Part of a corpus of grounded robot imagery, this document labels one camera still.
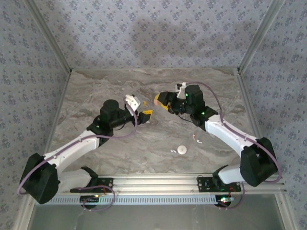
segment wire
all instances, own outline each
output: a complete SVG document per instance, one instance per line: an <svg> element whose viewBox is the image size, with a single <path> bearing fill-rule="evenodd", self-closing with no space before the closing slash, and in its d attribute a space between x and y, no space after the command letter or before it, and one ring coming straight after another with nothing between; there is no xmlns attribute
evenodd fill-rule
<svg viewBox="0 0 307 230"><path fill-rule="evenodd" d="M119 130L121 130L123 127L125 127L125 125L126 125L126 123L124 123L124 124L122 125L122 127L120 127L119 129L114 129L114 131L119 131Z"/></svg>
<svg viewBox="0 0 307 230"><path fill-rule="evenodd" d="M203 177L203 176L202 176L202 175L198 175L198 176L196 177L197 182L198 182L198 178L201 178L201 177Z"/></svg>
<svg viewBox="0 0 307 230"><path fill-rule="evenodd" d="M191 85L191 84L200 84L200 85L203 85L203 86L207 87L207 88L212 92L212 94L213 94L213 96L215 97L216 102L217 102L217 104L218 104L218 106L219 106L219 108L220 108L220 118L221 118L221 122L222 122L222 124L223 124L230 132L232 132L232 133L234 133L235 135L237 135L237 136L239 136L239 137L241 137L241 138L244 138L244 139L248 140L249 142L255 144L257 147L261 148L261 149L272 159L272 161L274 162L274 164L276 165L276 168L277 168L277 170L278 170L278 177L277 177L277 179L274 180L274 181L265 181L265 182L267 182L267 183L277 183L277 182L279 182L280 179L282 178L282 173L281 173L281 172L282 172L282 169L281 169L281 167L280 167L278 161L277 161L276 158L270 153L270 151L268 151L265 147L263 147L263 146L262 146L261 144L259 144L258 142L256 142L256 141L254 141L254 140L252 140L252 139L250 139L250 138L248 138L248 137L242 135L241 133L239 133L239 132L233 130L231 127L228 126L228 124L226 124L226 123L224 122L223 109L222 109L222 106L221 106L221 104L220 104L220 101L219 101L219 99L218 99L216 93L213 91L213 89L211 89L211 87L210 87L209 85L207 85L207 84L205 84L205 83L202 83L202 82L199 82L199 81L193 81L193 82L188 82L188 83L187 83L187 85Z"/></svg>
<svg viewBox="0 0 307 230"><path fill-rule="evenodd" d="M227 207L227 205L223 204L222 202L217 202L217 203L224 206L225 209L233 209L233 208L238 207L243 202L244 197L245 197L245 187L244 187L243 183L241 183L241 185L242 185L242 196L241 196L241 199L239 200L239 202L235 206Z"/></svg>
<svg viewBox="0 0 307 230"><path fill-rule="evenodd" d="M89 208L86 208L86 207L85 207L85 203L86 203L89 199L91 199L91 198L87 198L87 199L85 199L85 200L83 201L83 204L82 204L82 207L84 208L84 210L89 211L89 212L99 212L99 211L107 210L108 208L110 208L110 207L114 204L115 199L116 199L115 191L114 191L111 187L109 187L109 186L97 185L97 186L91 186L91 187L85 187L85 188L76 188L76 189L78 189L78 190L87 190L87 189L93 189L93 188L103 188L103 189L108 189L108 190L110 190L110 191L113 193L113 199L111 200L111 203L110 203L108 206L104 207L104 208L100 208L100 209L89 209Z"/></svg>
<svg viewBox="0 0 307 230"><path fill-rule="evenodd" d="M42 162L40 162L37 166L35 166L24 178L23 180L20 182L18 188L17 188L17 194L18 195L25 195L27 193L22 193L21 192L21 188L23 187L24 183L29 179L29 177L37 170L39 169L43 164L47 163L49 160L59 156L60 154L62 154L64 151L70 149L71 147L75 146L76 144L78 144L79 142L82 142L86 139L89 139L89 138L107 138L107 139L121 139L121 138L128 138L130 136L132 136L135 132L136 132L136 129L138 127L138 118L134 112L134 110L131 108L131 106L125 101L125 98L123 99L124 100L124 103L126 104L128 110L133 114L133 117L134 117L134 121L135 121L135 128L131 131L131 133L127 134L127 135L124 135L122 137L110 137L110 136L105 136L105 135L88 135L86 137L83 137L79 140L76 140L74 141L73 143L69 144L68 146L65 146L64 148L62 148L60 151L58 151L56 154L54 154L53 156L43 160Z"/></svg>
<svg viewBox="0 0 307 230"><path fill-rule="evenodd" d="M229 190L232 190L233 192L236 192L236 190L233 188L233 186L229 186Z"/></svg>
<svg viewBox="0 0 307 230"><path fill-rule="evenodd" d="M189 120L187 120L187 119L185 119L185 118L181 117L179 114L178 114L178 116L179 116L179 117L180 117L182 120L184 120L184 121L188 121L188 122L193 123L192 121L189 121Z"/></svg>

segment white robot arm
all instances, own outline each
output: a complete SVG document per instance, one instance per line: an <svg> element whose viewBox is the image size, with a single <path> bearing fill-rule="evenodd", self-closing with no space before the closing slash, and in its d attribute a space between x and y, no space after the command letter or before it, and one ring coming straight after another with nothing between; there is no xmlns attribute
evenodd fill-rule
<svg viewBox="0 0 307 230"><path fill-rule="evenodd" d="M205 86L217 99L213 90ZM240 164L226 165L213 173L213 181L219 190L234 182L258 186L277 172L271 142L267 138L257 139L248 135L225 121L217 111L206 106L202 91L194 82L178 84L175 92L161 92L156 95L154 102L172 114L190 114L195 126L215 135L239 155Z"/></svg>
<svg viewBox="0 0 307 230"><path fill-rule="evenodd" d="M19 190L21 187L24 188L38 203L44 204L58 192L95 186L98 175L87 167L73 172L63 171L84 154L103 145L109 138L123 138L113 137L114 128L130 121L136 127L150 119L152 110L137 113L141 102L134 95L126 95L125 104L129 109L126 106L125 109L120 109L115 100L105 101L100 109L100 115L77 138L44 156L37 153L30 156Z"/></svg>

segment marble-patterned surface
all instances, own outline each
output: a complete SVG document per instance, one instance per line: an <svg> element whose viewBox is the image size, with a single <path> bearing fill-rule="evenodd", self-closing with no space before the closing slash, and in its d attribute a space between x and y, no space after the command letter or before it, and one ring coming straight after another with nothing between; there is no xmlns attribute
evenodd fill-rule
<svg viewBox="0 0 307 230"><path fill-rule="evenodd" d="M136 135L111 139L70 165L67 170L88 166L98 174L109 173L195 173L213 172L220 166L239 162L237 154L217 137L192 123L154 106L155 95L172 91L176 83L202 81L219 96L227 121L251 133L243 102L232 69L115 69L73 71L53 137L54 150L82 133L99 114L107 99L118 100L123 108L125 94L135 94L147 101L141 110L153 109L149 123L141 125ZM210 91L202 87L207 105L218 109ZM132 131L127 124L115 136ZM202 144L197 143L196 135ZM185 155L171 152L185 145Z"/></svg>

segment wall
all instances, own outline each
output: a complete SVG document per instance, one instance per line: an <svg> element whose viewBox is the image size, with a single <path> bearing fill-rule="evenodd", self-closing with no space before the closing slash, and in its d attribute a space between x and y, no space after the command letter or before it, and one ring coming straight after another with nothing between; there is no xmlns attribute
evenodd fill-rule
<svg viewBox="0 0 307 230"><path fill-rule="evenodd" d="M271 0L35 0L71 68L236 67Z"/></svg>
<svg viewBox="0 0 307 230"><path fill-rule="evenodd" d="M244 76L302 229L307 229L307 3L286 0Z"/></svg>
<svg viewBox="0 0 307 230"><path fill-rule="evenodd" d="M0 1L0 229L10 230L27 158L42 153L67 78L21 0Z"/></svg>

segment black mounting plate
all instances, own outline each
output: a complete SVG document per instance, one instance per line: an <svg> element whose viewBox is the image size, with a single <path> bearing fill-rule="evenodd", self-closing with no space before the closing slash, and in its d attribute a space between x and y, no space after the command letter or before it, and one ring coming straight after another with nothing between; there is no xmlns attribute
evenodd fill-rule
<svg viewBox="0 0 307 230"><path fill-rule="evenodd" d="M99 198L94 195L82 195L79 199L80 203L83 203L84 200L87 200L87 203L98 203Z"/></svg>
<svg viewBox="0 0 307 230"><path fill-rule="evenodd" d="M237 183L225 184L223 188L218 189L213 182L213 177L197 177L197 186L200 193L241 192L241 186Z"/></svg>
<svg viewBox="0 0 307 230"><path fill-rule="evenodd" d="M110 188L113 188L113 178L111 177L98 177L97 178L97 184L98 185L104 185L109 186ZM103 189L103 188L94 188L94 189L86 189L86 190L79 190L79 189L71 189L71 193L111 193L109 189Z"/></svg>

